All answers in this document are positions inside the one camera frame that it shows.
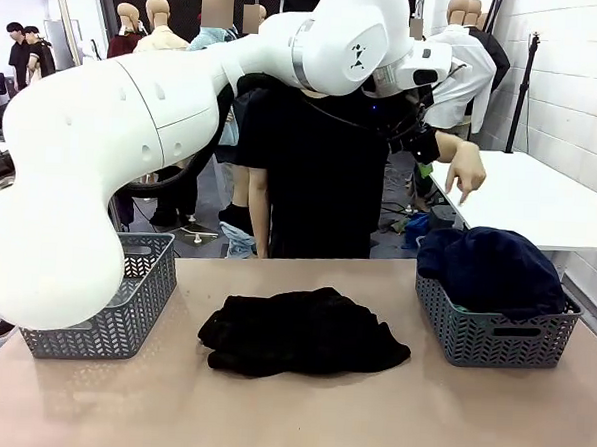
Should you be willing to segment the person's left hand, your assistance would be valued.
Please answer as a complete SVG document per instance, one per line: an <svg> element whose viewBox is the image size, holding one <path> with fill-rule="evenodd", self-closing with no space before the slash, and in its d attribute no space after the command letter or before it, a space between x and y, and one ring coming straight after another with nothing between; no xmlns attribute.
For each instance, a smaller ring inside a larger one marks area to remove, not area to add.
<svg viewBox="0 0 597 447"><path fill-rule="evenodd" d="M445 191L450 192L456 185L461 193L459 204L463 205L484 183L486 170L477 145L453 135L444 135L444 138L445 146L440 150L439 161L449 165Z"/></svg>

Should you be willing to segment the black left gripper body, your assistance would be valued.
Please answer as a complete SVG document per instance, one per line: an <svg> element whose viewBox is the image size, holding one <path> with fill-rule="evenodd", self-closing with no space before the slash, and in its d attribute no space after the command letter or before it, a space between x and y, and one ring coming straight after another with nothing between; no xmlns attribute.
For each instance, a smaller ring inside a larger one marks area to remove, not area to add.
<svg viewBox="0 0 597 447"><path fill-rule="evenodd" d="M431 164L440 157L436 130L428 124L413 126L401 135L400 142L419 164Z"/></svg>

